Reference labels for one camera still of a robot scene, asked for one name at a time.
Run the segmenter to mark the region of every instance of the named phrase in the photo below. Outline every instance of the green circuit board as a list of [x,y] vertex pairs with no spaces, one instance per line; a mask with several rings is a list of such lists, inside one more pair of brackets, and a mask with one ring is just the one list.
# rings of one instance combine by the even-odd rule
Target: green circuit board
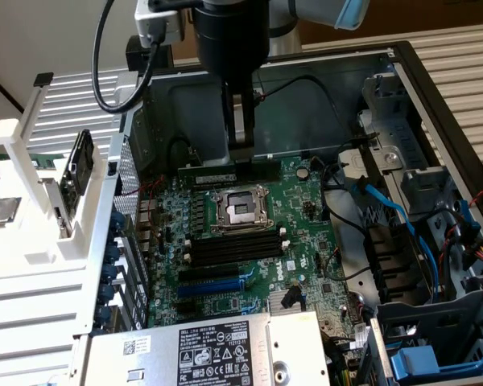
[[[299,157],[282,158],[279,181],[260,183],[270,192],[266,197],[268,216],[287,230],[290,246],[281,257],[253,260],[239,264],[241,273],[251,273],[245,290],[208,296],[194,297],[197,312],[179,314],[173,306],[178,299],[179,271],[190,269],[184,262],[185,235],[197,238],[221,237],[212,233],[216,223],[216,203],[212,199],[218,190],[193,191],[181,188],[174,180],[158,192],[157,202],[164,216],[157,220],[162,229],[171,230],[171,239],[165,240],[164,253],[159,253],[156,242],[152,243],[148,261],[151,276],[151,300],[148,326],[168,326],[196,318],[226,314],[252,314],[268,311],[269,296],[277,291],[286,291],[291,285],[300,283],[306,299],[307,310],[317,313],[320,325],[330,335],[350,335],[350,317],[341,317],[341,306],[348,305],[348,294],[344,282],[331,281],[322,270],[326,259],[336,247],[335,236],[329,221],[320,220],[319,173],[310,172],[309,178],[299,180],[299,167],[309,167],[308,160]],[[254,185],[236,186],[250,189]],[[314,213],[304,210],[304,203],[314,205]],[[196,211],[204,215],[197,233]],[[318,270],[319,262],[323,269]],[[327,270],[342,274],[334,261]]]

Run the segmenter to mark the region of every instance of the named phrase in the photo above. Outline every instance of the capacitor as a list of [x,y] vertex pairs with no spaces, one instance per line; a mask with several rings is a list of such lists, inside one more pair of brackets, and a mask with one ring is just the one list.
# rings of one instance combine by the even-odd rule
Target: capacitor
[[340,318],[343,319],[347,316],[347,306],[340,306]]
[[297,176],[299,181],[306,181],[307,179],[309,179],[309,170],[304,166],[298,167],[295,171],[295,175]]

